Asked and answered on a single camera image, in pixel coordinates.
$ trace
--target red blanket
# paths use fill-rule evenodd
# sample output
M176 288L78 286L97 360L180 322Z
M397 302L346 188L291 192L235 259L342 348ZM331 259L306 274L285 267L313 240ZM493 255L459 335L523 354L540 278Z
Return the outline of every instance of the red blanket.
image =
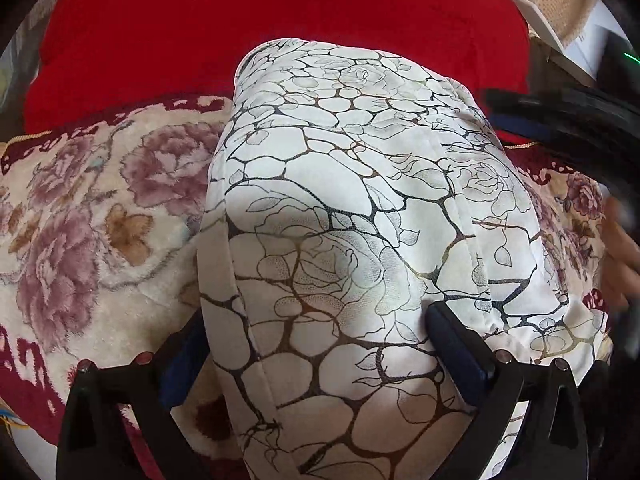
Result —
M527 27L510 0L59 0L26 131L175 92L230 96L244 54L280 37L387 50L476 96L526 90Z

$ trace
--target black vein pattern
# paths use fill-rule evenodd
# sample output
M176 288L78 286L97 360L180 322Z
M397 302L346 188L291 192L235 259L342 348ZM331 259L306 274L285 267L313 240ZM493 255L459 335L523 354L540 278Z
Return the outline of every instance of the black vein pattern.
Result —
M385 52L265 43L238 69L209 180L202 306L254 478L435 471L470 409L422 300L521 361L562 355L578 380L593 361L602 315L545 271L530 197L456 81Z

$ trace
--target black clamp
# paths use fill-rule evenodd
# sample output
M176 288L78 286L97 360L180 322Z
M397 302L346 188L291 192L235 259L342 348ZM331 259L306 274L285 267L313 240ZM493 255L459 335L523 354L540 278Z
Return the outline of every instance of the black clamp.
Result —
M495 353L446 303L426 309L430 341L467 404L478 411L431 480L476 480L500 444L518 402L529 401L511 453L496 480L586 480L588 440L569 363L519 363Z
M170 409L184 402L209 354L202 312L171 334L156 354L125 366L78 363L62 420L58 480L148 480L127 437L120 405L128 404L165 480L210 480Z

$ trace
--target pillow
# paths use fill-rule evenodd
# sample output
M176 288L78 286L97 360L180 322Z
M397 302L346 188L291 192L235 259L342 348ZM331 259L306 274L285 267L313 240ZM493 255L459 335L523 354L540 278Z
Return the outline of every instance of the pillow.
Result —
M291 36L394 52L472 92L527 88L528 29L511 0L59 0L26 132L175 92L231 96L242 57Z
M564 165L529 166L555 189L518 177L466 88L406 58L292 38L246 56L209 170L198 273L250 471L429 478L468 406L430 353L425 301L447 301L521 362L562 356L580 383L606 325L583 301L600 196Z
M0 397L56 444L79 359L128 364L199 306L195 240L230 103L183 95L11 142L0 178ZM174 419L246 478L207 362ZM131 412L146 472L161 479Z

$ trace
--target rose pattern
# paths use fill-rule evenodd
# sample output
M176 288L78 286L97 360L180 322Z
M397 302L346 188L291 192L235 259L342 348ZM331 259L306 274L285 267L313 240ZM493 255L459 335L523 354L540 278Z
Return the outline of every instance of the rose pattern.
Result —
M7 200L0 200L0 236L9 232L9 220L11 219L14 208Z
M136 204L163 204L175 216L200 218L207 192L207 168L223 124L164 126L127 155L121 174Z
M533 209L536 211L536 216L538 216L540 230L545 232L549 229L555 229L560 223L560 215L558 212L542 200L542 197L531 186L527 185L526 182L523 182L523 185L529 193Z
M572 173L567 177L567 195L565 211L573 204L574 209L591 220L597 220L602 214L602 195L598 185L581 173Z
M31 245L16 302L45 352L63 346L91 319L98 269L88 211L51 216Z
M549 259L552 269L558 276L558 285L560 292L566 294L568 291L565 259L562 257L562 251L557 245L557 241L551 233L542 232L542 245L545 248L545 256Z
M434 472L468 417L424 354L423 301L521 361L586 371L602 315L548 286L531 200L466 89L393 54L278 40L241 63L235 96L198 264L228 269L200 280L202 309L256 477Z
M87 160L91 146L89 136L76 137L67 141L49 164L36 167L29 183L29 208L43 208L67 193Z
M579 259L578 268L587 267L593 254L593 247L591 246L591 239L595 238L593 230L587 222L580 222L574 219L572 228L565 229L564 232Z

